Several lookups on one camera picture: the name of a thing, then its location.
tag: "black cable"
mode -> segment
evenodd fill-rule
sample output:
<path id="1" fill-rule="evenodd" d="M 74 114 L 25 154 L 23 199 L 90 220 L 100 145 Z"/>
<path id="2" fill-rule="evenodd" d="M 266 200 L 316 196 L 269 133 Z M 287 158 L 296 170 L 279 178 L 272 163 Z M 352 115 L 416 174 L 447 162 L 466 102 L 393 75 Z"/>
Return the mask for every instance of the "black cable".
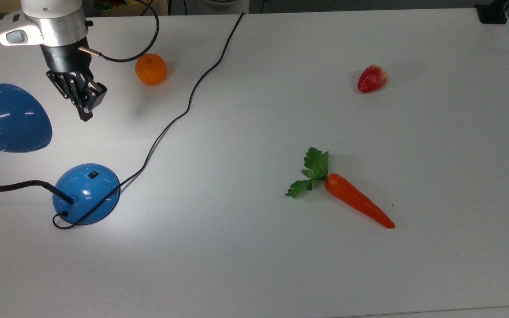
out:
<path id="1" fill-rule="evenodd" d="M 154 19 L 156 20 L 156 31 L 154 32 L 154 36 L 152 37 L 152 40 L 150 40 L 150 43 L 147 46 L 147 48 L 145 48 L 141 53 L 139 53 L 131 58 L 117 59 L 117 58 L 107 57 L 107 56 L 99 53 L 99 57 L 101 57 L 102 59 L 111 61 L 111 62 L 117 62 L 117 63 L 131 62 L 131 61 L 137 60 L 137 58 L 140 58 L 141 56 L 145 55 L 145 53 L 148 52 L 148 50 L 150 48 L 152 48 L 152 46 L 154 45 L 154 42 L 156 41 L 156 38 L 158 37 L 158 30 L 160 28 L 160 22 L 158 21 L 158 14 L 156 14 L 156 11 L 151 6 L 149 6 L 149 4 L 144 2 L 143 0 L 136 0 L 136 1 L 139 2 L 140 4 L 143 4 L 144 6 L 147 6 L 147 8 L 150 10 L 150 12 L 152 12 L 152 14 L 154 15 Z"/>
<path id="2" fill-rule="evenodd" d="M 54 193 L 57 197 L 61 198 L 62 200 L 66 201 L 69 204 L 73 204 L 74 200 L 71 197 L 68 197 L 65 193 L 60 191 L 59 189 L 56 189 L 53 185 L 51 185 L 48 182 L 40 181 L 40 180 L 30 180 L 30 181 L 24 181 L 20 183 L 14 183 L 13 185 L 0 185 L 0 193 L 4 193 L 7 191 L 14 191 L 17 189 L 23 189 L 26 187 L 43 187 L 50 191 L 51 193 Z"/>
<path id="3" fill-rule="evenodd" d="M 206 77 L 214 68 L 216 68 L 220 62 L 223 60 L 223 57 L 225 55 L 225 52 L 227 50 L 227 47 L 229 45 L 229 42 L 237 28 L 237 26 L 239 25 L 239 22 L 241 22 L 241 19 L 243 18 L 243 13 L 241 13 L 241 15 L 239 16 L 239 19 L 237 20 L 237 22 L 235 23 L 235 26 L 233 26 L 233 30 L 231 31 L 231 34 L 229 34 L 229 37 L 227 38 L 227 42 L 225 42 L 225 46 L 223 48 L 223 52 L 221 52 L 221 56 L 219 58 L 219 60 L 210 68 L 208 69 L 201 77 L 200 79 L 198 79 L 198 82 L 196 82 L 196 85 L 194 85 L 194 88 L 192 89 L 192 93 L 190 94 L 190 99 L 188 100 L 188 107 L 186 108 L 186 111 L 184 111 L 184 113 L 182 113 L 180 116 L 172 119 L 172 121 L 170 123 L 168 123 L 168 125 L 166 127 L 164 127 L 164 129 L 162 130 L 162 132 L 160 133 L 160 135 L 158 135 L 158 137 L 154 140 L 154 143 L 152 143 L 152 146 L 150 147 L 150 150 L 148 151 L 148 154 L 147 154 L 147 157 L 145 159 L 145 162 L 143 163 L 143 166 L 141 167 L 141 169 L 139 169 L 137 172 L 135 172 L 133 175 L 131 175 L 131 177 L 128 177 L 127 179 L 125 179 L 125 181 L 121 182 L 117 187 L 115 187 L 113 190 L 111 190 L 111 192 L 109 192 L 105 197 L 103 197 L 103 199 L 101 199 L 101 201 L 99 201 L 97 204 L 95 204 L 95 206 L 93 208 L 91 208 L 91 210 L 89 210 L 85 215 L 83 215 L 79 220 L 77 220 L 74 224 L 72 225 L 69 225 L 69 226 L 59 226 L 58 224 L 56 224 L 55 220 L 56 220 L 56 217 L 59 217 L 61 215 L 64 215 L 64 212 L 62 213 L 58 213 L 56 214 L 53 218 L 52 218 L 52 223 L 54 224 L 54 226 L 56 226 L 58 229 L 61 229 L 61 230 L 67 230 L 67 229 L 71 229 L 73 228 L 74 226 L 78 225 L 80 222 L 82 222 L 83 220 L 85 220 L 89 215 L 91 215 L 97 208 L 99 208 L 103 202 L 105 202 L 107 199 L 109 199 L 109 197 L 111 197 L 114 193 L 116 193 L 117 191 L 119 191 L 121 189 L 121 187 L 123 185 L 125 185 L 126 183 L 128 183 L 129 181 L 135 179 L 136 177 L 138 177 L 144 170 L 145 168 L 147 167 L 149 161 L 150 161 L 150 158 L 152 157 L 153 153 L 154 153 L 154 149 L 157 147 L 158 143 L 162 140 L 162 137 L 164 137 L 164 135 L 166 134 L 166 132 L 168 131 L 168 129 L 170 129 L 170 127 L 172 127 L 172 125 L 180 118 L 184 117 L 184 115 L 186 115 L 191 107 L 192 107 L 192 98 L 194 98 L 194 93 L 196 92 L 196 88 L 198 88 L 198 86 L 200 85 L 201 81 L 204 79 L 204 77 Z"/>
<path id="4" fill-rule="evenodd" d="M 147 13 L 147 10 L 148 10 L 148 8 L 145 8 L 145 10 L 143 11 L 143 13 L 139 14 L 139 16 L 144 16 L 144 15 L 145 15 L 145 13 Z"/>

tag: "blue desk lamp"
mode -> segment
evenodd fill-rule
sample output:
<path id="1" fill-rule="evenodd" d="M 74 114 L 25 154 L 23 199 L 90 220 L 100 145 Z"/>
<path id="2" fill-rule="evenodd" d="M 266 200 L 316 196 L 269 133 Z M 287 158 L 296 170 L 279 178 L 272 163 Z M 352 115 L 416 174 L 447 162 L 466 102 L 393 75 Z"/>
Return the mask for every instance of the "blue desk lamp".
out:
<path id="1" fill-rule="evenodd" d="M 36 151 L 46 147 L 51 139 L 52 127 L 40 103 L 22 88 L 0 84 L 0 151 Z M 43 181 L 26 181 L 0 185 L 0 192 L 29 186 L 52 192 L 57 215 L 73 225 L 103 219 L 119 201 L 119 190 L 103 200 L 119 186 L 119 179 L 113 171 L 96 163 L 73 167 L 60 177 L 56 187 Z"/>

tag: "floor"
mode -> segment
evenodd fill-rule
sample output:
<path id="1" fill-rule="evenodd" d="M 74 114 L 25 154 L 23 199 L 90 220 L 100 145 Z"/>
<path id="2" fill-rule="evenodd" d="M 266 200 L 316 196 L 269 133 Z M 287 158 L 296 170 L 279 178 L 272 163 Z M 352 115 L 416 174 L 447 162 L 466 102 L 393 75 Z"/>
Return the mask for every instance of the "floor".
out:
<path id="1" fill-rule="evenodd" d="M 261 11 L 263 0 L 249 0 L 250 13 Z M 472 8 L 491 0 L 265 0 L 263 13 L 397 10 L 418 8 Z M 199 14 L 199 0 L 186 0 L 188 14 Z M 184 14 L 184 0 L 172 0 L 172 14 Z"/>

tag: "lamp base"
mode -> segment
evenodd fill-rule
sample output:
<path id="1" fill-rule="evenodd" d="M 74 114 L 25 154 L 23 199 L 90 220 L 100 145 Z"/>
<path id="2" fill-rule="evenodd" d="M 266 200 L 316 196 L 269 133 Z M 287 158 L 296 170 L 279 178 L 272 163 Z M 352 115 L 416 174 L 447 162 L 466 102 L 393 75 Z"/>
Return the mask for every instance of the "lamp base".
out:
<path id="1" fill-rule="evenodd" d="M 118 185 L 119 179 L 111 169 L 96 163 L 85 163 L 66 171 L 56 183 L 57 189 L 73 198 L 74 203 L 69 204 L 55 195 L 52 196 L 52 203 L 61 219 L 70 224 L 95 223 L 113 211 L 119 201 L 121 189 L 107 198 L 90 215 L 84 218 L 83 216 Z"/>

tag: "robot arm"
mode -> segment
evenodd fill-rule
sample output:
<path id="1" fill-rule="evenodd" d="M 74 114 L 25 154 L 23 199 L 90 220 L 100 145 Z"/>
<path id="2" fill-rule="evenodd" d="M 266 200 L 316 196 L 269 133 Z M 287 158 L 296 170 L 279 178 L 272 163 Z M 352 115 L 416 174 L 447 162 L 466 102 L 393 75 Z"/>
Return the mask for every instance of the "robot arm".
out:
<path id="1" fill-rule="evenodd" d="M 21 6 L 2 20 L 1 44 L 40 45 L 50 68 L 47 77 L 88 121 L 107 88 L 94 82 L 89 70 L 86 35 L 93 23 L 85 19 L 81 0 L 22 0 Z"/>

